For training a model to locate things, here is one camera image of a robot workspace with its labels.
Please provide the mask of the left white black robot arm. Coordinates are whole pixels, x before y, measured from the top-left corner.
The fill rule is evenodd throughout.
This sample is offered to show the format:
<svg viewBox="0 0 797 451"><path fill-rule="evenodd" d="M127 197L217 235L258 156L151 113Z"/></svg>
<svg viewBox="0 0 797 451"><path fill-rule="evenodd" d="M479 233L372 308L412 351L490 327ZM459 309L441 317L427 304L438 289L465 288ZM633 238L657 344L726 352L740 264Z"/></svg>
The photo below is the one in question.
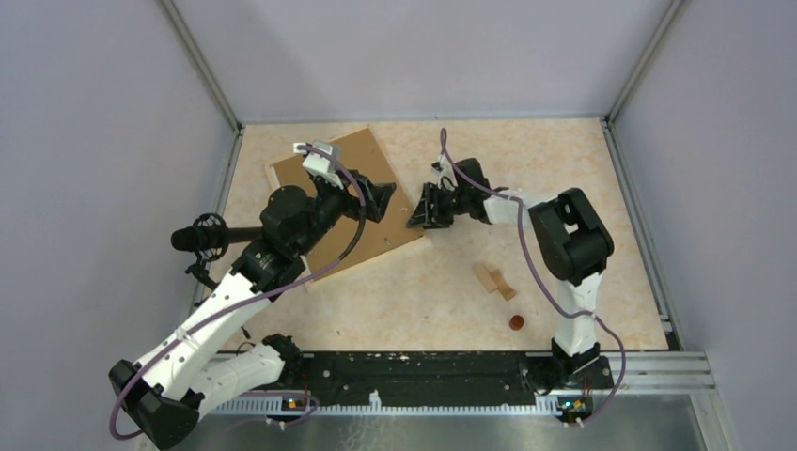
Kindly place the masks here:
<svg viewBox="0 0 797 451"><path fill-rule="evenodd" d="M218 406L262 385L290 388L301 377L299 350L281 334L223 363L211 358L250 318L288 290L312 281L335 266L359 242L367 222L378 223L397 189L394 182L373 183L352 172L342 186L313 178L316 193L296 185L276 189L260 214L258 235L244 248L208 299L152 351L131 362L118 361L109 372L117 396L108 428L117 440L125 412L140 433L160 450L182 442ZM352 240L321 269L305 273L310 250L342 217L357 223Z"/></svg>

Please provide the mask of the wooden picture frame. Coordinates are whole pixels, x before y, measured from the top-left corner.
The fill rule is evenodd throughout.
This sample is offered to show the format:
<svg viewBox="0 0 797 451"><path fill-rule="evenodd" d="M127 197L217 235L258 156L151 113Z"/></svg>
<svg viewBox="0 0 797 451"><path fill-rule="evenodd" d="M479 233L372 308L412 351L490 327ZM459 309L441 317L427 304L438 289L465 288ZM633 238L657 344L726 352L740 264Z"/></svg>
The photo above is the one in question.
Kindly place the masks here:
<svg viewBox="0 0 797 451"><path fill-rule="evenodd" d="M367 264L381 257L393 257L399 253L400 248L424 237L422 229L406 227L414 205L372 130L363 128L339 136L332 143L342 147L340 161L348 169L357 170L376 183L395 182L397 189L382 221L378 224L368 222L363 236L352 252L322 278L337 275L350 268L363 270ZM337 257L353 237L355 230L354 220L340 219L309 255L302 257L307 270L316 272Z"/></svg>

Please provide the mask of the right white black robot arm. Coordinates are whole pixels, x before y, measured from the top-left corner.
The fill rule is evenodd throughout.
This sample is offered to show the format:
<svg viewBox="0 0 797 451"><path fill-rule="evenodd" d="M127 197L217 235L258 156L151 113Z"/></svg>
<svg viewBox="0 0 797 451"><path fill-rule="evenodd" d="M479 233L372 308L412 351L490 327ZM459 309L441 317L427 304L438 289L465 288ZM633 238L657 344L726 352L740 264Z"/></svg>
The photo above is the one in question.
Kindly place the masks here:
<svg viewBox="0 0 797 451"><path fill-rule="evenodd" d="M507 187L491 187L475 158L433 164L436 183L422 187L409 228L441 229L468 215L484 224L517 226L522 250L533 231L542 260L557 280L549 298L560 321L552 340L551 373L564 387L589 385L608 375L602 368L595 311L599 287L615 245L586 194L571 188L555 197L524 196Z"/></svg>

